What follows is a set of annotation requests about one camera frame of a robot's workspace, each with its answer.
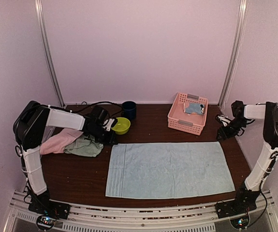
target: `yellow-green bowl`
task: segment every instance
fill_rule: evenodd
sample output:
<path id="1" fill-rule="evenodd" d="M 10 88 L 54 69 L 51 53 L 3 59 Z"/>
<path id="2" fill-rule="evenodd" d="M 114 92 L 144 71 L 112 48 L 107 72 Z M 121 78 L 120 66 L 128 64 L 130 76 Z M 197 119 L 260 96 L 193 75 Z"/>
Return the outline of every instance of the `yellow-green bowl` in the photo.
<path id="1" fill-rule="evenodd" d="M 117 124 L 112 127 L 116 134 L 126 134 L 130 128 L 130 121 L 125 117 L 117 117 Z"/>

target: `blue towel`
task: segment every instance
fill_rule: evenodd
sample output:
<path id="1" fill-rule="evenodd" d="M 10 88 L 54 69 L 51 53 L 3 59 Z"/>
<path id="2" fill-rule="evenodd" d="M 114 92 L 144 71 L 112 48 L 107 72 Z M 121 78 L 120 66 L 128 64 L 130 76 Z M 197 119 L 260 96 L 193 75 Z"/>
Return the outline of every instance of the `blue towel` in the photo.
<path id="1" fill-rule="evenodd" d="M 204 115 L 205 113 L 205 105 L 200 103 L 184 103 L 184 113 L 186 114 L 197 114 Z"/>
<path id="2" fill-rule="evenodd" d="M 219 142 L 113 146 L 106 196 L 169 199 L 234 191 Z"/>

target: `crumpled cloth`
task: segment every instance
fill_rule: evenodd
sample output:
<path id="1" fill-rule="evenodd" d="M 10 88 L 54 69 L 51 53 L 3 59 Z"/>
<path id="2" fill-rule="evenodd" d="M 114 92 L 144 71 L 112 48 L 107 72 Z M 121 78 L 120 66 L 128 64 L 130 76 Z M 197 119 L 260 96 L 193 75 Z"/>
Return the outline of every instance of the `crumpled cloth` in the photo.
<path id="1" fill-rule="evenodd" d="M 40 154 L 63 153 L 65 147 L 73 143 L 82 134 L 82 131 L 65 128 L 59 134 L 50 137 L 41 144 Z"/>
<path id="2" fill-rule="evenodd" d="M 96 157 L 103 148 L 103 144 L 95 142 L 93 136 L 81 135 L 73 143 L 65 147 L 64 152 L 85 157 Z"/>

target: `white backdrop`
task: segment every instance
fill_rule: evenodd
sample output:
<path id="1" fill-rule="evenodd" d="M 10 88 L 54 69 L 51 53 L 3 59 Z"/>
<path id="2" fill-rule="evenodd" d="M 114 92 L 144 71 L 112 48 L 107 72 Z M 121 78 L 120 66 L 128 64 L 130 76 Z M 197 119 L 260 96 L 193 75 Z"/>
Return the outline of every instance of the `white backdrop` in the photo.
<path id="1" fill-rule="evenodd" d="M 218 102 L 239 0 L 43 0 L 43 11 L 66 103 Z"/>

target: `dark blue mug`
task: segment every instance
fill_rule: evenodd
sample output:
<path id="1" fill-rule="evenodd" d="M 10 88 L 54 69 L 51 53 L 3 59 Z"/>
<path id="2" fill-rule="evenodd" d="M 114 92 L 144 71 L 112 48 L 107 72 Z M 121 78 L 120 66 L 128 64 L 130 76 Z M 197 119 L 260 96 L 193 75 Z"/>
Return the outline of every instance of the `dark blue mug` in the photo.
<path id="1" fill-rule="evenodd" d="M 137 104 L 133 101 L 125 101 L 122 105 L 123 117 L 129 119 L 129 121 L 137 117 Z"/>

